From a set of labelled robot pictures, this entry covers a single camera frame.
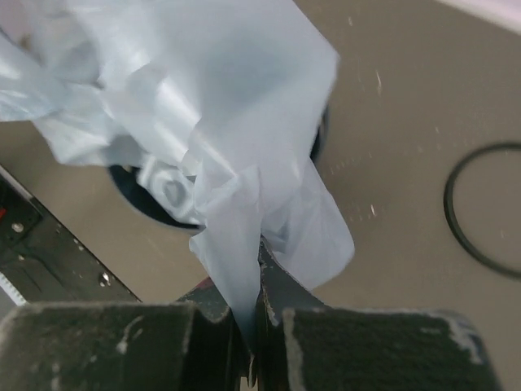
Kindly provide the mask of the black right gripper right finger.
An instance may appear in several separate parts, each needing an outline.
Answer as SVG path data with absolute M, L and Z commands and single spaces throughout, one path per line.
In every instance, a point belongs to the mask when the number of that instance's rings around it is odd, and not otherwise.
M 259 247 L 261 390 L 499 390 L 479 333 L 446 310 L 339 309 Z

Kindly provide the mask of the dark blue trash bin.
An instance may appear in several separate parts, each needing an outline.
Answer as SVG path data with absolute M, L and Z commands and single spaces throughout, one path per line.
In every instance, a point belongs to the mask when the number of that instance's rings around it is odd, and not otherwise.
M 310 159 L 316 165 L 326 144 L 330 127 L 330 106 L 326 105 L 317 128 L 316 137 L 310 151 Z M 124 199 L 146 217 L 176 229 L 195 233 L 201 226 L 184 223 L 171 217 L 160 204 L 143 187 L 137 183 L 138 169 L 133 166 L 112 165 L 107 168 L 108 174 Z

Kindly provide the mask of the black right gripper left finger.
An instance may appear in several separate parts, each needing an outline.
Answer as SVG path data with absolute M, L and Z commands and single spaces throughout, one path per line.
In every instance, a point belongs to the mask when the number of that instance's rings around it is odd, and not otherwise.
M 243 341 L 210 279 L 178 301 L 29 302 L 1 282 L 4 390 L 237 390 Z

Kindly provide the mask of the light blue trash bag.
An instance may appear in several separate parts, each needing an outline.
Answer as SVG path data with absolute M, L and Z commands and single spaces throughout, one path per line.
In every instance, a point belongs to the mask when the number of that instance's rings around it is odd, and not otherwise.
M 292 1 L 26 1 L 1 37 L 1 118 L 66 165 L 130 165 L 253 341 L 261 241 L 305 288 L 354 243 L 311 159 L 339 56 Z

